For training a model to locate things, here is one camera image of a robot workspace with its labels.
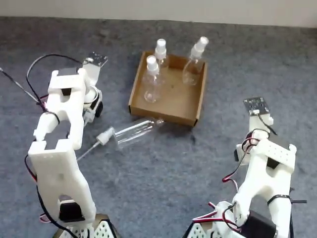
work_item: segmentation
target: black wire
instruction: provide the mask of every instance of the black wire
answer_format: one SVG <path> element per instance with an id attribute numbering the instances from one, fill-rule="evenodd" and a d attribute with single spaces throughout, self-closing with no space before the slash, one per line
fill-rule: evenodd
<path id="1" fill-rule="evenodd" d="M 47 211 L 45 205 L 44 205 L 44 202 L 40 196 L 40 193 L 39 193 L 39 188 L 36 186 L 36 191 L 38 192 L 38 197 L 39 197 L 39 201 L 40 201 L 40 204 L 41 204 L 41 207 L 45 213 L 45 215 L 47 216 L 47 218 L 49 219 L 49 221 L 55 225 L 57 228 L 63 230 L 63 231 L 66 231 L 68 232 L 73 238 L 78 238 L 70 229 L 66 228 L 66 227 L 63 227 L 62 225 L 58 224 L 56 221 L 54 221 L 54 219 L 50 216 L 49 212 Z"/>
<path id="2" fill-rule="evenodd" d="M 7 72 L 5 72 L 2 68 L 0 68 L 0 72 L 1 72 L 5 77 L 7 77 L 8 79 L 10 79 L 11 82 L 13 82 L 16 86 L 18 86 L 18 87 L 19 87 L 24 93 L 26 93 L 30 98 L 32 98 L 35 102 L 38 103 L 38 101 L 36 100 L 36 98 L 35 98 L 31 93 L 29 93 L 28 91 L 26 91 L 26 90 L 24 89 L 24 87 L 23 87 L 20 83 L 18 83 L 16 80 L 14 80 L 13 77 L 12 77 L 10 74 L 8 74 Z"/>
<path id="3" fill-rule="evenodd" d="M 266 124 L 266 123 L 263 121 L 263 119 L 262 119 L 262 117 L 260 116 L 260 114 L 259 114 L 258 116 L 259 116 L 260 121 L 262 121 L 262 123 L 263 123 L 274 135 L 277 135 L 277 133 L 275 132 L 275 130 L 273 130 L 272 127 L 270 127 L 268 124 Z"/>
<path id="4" fill-rule="evenodd" d="M 222 213 L 222 219 L 223 219 L 223 221 L 227 224 L 227 226 L 228 226 L 232 231 L 237 232 L 235 229 L 233 229 L 233 228 L 229 225 L 229 223 L 228 223 L 228 221 L 227 221 L 227 219 L 226 219 L 226 212 L 229 211 L 230 209 L 232 209 L 235 205 L 236 205 L 236 204 L 234 203 L 233 205 L 228 206 L 228 207 L 223 211 L 223 213 Z"/>
<path id="5" fill-rule="evenodd" d="M 294 227 L 293 227 L 292 213 L 291 213 L 291 219 L 289 222 L 289 236 L 290 236 L 290 238 L 294 238 Z"/>
<path id="6" fill-rule="evenodd" d="M 26 77 L 25 77 L 25 78 L 26 78 L 26 81 L 27 81 L 28 85 L 30 86 L 32 92 L 34 93 L 35 97 L 36 97 L 37 100 L 40 102 L 39 105 L 41 106 L 43 112 L 47 112 L 47 109 L 46 109 L 45 106 L 43 105 L 40 96 L 37 94 L 37 92 L 35 91 L 35 89 L 34 89 L 33 86 L 31 85 L 30 80 L 29 80 L 29 76 L 30 76 L 30 73 L 31 73 L 33 67 L 34 67 L 40 60 L 42 60 L 42 59 L 44 59 L 44 58 L 47 58 L 47 57 L 50 57 L 50 56 L 62 57 L 62 58 L 66 58 L 66 59 L 72 60 L 72 61 L 74 61 L 74 62 L 76 62 L 76 63 L 81 63 L 80 61 L 78 61 L 78 60 L 76 60 L 76 59 L 74 59 L 74 58 L 72 58 L 72 57 L 69 57 L 69 56 L 60 55 L 60 54 L 47 54 L 47 55 L 43 55 L 43 56 L 41 56 L 41 57 L 38 57 L 38 58 L 31 64 L 31 66 L 29 67 L 29 69 L 28 69 L 28 71 L 27 71 L 27 73 L 26 73 Z"/>
<path id="7" fill-rule="evenodd" d="M 24 158 L 24 163 L 25 163 L 25 167 L 28 170 L 28 172 L 30 173 L 30 175 L 32 176 L 32 178 L 36 181 L 37 180 L 37 176 L 32 172 L 32 170 L 30 169 L 28 163 L 27 163 L 27 158 L 29 157 L 29 155 L 26 155 Z"/>

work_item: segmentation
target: cardboard box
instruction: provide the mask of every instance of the cardboard box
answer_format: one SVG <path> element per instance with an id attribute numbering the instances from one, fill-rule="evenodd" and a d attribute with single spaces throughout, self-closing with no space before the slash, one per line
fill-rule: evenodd
<path id="1" fill-rule="evenodd" d="M 155 103 L 149 103 L 144 99 L 145 87 L 142 78 L 147 70 L 146 59 L 153 53 L 142 54 L 129 100 L 130 113 L 190 126 L 196 125 L 202 109 L 207 63 L 203 65 L 198 83 L 195 86 L 185 85 L 182 81 L 182 70 L 187 58 L 168 55 L 169 69 L 165 74 L 165 84 L 161 87 L 161 98 Z"/>

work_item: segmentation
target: white spray cap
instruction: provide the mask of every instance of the white spray cap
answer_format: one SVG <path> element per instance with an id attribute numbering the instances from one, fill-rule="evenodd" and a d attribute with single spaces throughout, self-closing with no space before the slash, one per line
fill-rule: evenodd
<path id="1" fill-rule="evenodd" d="M 157 75 L 159 73 L 159 65 L 157 62 L 157 58 L 155 56 L 148 56 L 147 57 L 147 68 L 148 68 L 148 73 L 150 75 Z"/>
<path id="2" fill-rule="evenodd" d="M 207 37 L 202 36 L 199 39 L 199 41 L 193 46 L 192 51 L 191 51 L 191 56 L 201 57 L 208 42 L 209 42 L 209 40 L 207 39 Z"/>
<path id="3" fill-rule="evenodd" d="M 166 40 L 158 39 L 157 47 L 155 48 L 155 57 L 159 60 L 166 58 Z"/>

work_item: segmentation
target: white robotic arm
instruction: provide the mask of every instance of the white robotic arm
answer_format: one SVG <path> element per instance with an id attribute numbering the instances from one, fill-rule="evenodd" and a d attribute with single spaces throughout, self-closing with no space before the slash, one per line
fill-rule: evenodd
<path id="1" fill-rule="evenodd" d="M 240 160 L 239 165 L 249 164 L 245 180 L 232 203 L 222 201 L 214 207 L 215 212 L 209 218 L 213 222 L 209 226 L 204 224 L 209 221 L 207 218 L 194 219 L 193 224 L 208 238 L 288 238 L 289 192 L 296 147 L 283 141 L 271 129 L 273 118 L 263 98 L 246 99 L 244 103 L 250 115 L 250 132 L 244 143 L 237 145 L 235 156 Z M 267 201 L 271 220 L 250 210 L 251 200 L 256 195 Z"/>
<path id="2" fill-rule="evenodd" d="M 94 237 L 96 207 L 88 183 L 78 168 L 75 150 L 81 148 L 84 126 L 103 109 L 102 94 L 95 84 L 106 60 L 92 53 L 82 68 L 52 72 L 45 104 L 47 112 L 40 117 L 28 152 L 36 171 L 40 202 L 54 221 L 73 231 L 73 234 L 63 233 L 63 238 L 84 238 L 90 234 Z M 62 120 L 70 122 L 67 138 L 60 139 L 55 149 L 46 149 L 45 135 Z M 115 237 L 111 230 L 109 232 L 108 237 Z"/>

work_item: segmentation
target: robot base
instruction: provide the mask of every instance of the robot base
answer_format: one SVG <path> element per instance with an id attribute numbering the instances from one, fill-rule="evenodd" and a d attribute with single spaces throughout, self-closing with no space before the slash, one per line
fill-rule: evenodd
<path id="1" fill-rule="evenodd" d="M 121 238 L 114 225 L 109 224 L 109 222 L 104 220 L 109 221 L 109 217 L 104 214 L 96 214 L 96 219 L 93 224 L 95 234 L 93 236 L 90 236 L 90 238 Z M 53 238 L 63 238 L 64 234 L 65 231 L 58 229 Z"/>

